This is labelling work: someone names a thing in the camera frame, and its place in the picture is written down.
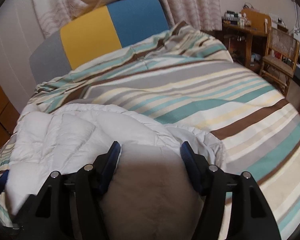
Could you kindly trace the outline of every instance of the black bracket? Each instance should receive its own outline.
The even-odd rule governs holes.
[[[226,192],[232,192],[230,225],[226,240],[281,240],[272,211],[252,175],[223,172],[195,154],[188,142],[180,149],[193,188],[206,196],[192,240],[217,240],[223,219]]]

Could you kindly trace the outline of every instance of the brown cushion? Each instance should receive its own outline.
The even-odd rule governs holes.
[[[288,75],[289,77],[293,77],[293,71],[292,68],[285,64],[283,61],[279,60],[276,57],[273,57],[271,55],[264,56],[262,60],[273,67],[275,67],[277,70],[281,71],[282,73]]]

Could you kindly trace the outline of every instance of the bedroom floor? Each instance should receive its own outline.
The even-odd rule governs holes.
[[[300,87],[293,80],[290,83],[287,100],[294,108],[300,110]]]

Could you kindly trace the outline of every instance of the blue foam pad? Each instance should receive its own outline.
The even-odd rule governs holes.
[[[107,7],[122,47],[169,29],[159,0],[120,0]]]

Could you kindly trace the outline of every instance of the pink floral curtain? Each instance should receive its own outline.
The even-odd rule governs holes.
[[[161,0],[170,26],[186,21],[197,30],[221,30],[220,0]]]

